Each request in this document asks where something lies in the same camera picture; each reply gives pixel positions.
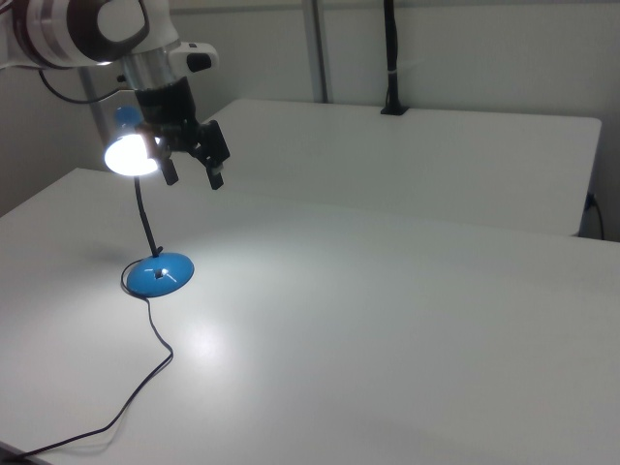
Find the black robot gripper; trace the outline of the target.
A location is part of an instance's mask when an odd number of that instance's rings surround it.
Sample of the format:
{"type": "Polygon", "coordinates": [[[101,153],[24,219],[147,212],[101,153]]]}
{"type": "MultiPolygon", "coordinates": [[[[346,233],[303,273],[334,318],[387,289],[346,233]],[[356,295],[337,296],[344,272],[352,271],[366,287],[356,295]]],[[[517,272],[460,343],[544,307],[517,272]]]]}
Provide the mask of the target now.
{"type": "Polygon", "coordinates": [[[166,184],[171,186],[178,181],[169,141],[172,146],[195,146],[193,156],[204,166],[211,189],[220,189],[230,150],[217,121],[201,125],[198,122],[188,79],[183,77],[156,89],[137,90],[135,94],[142,114],[139,135],[146,156],[155,162],[166,184]]]}

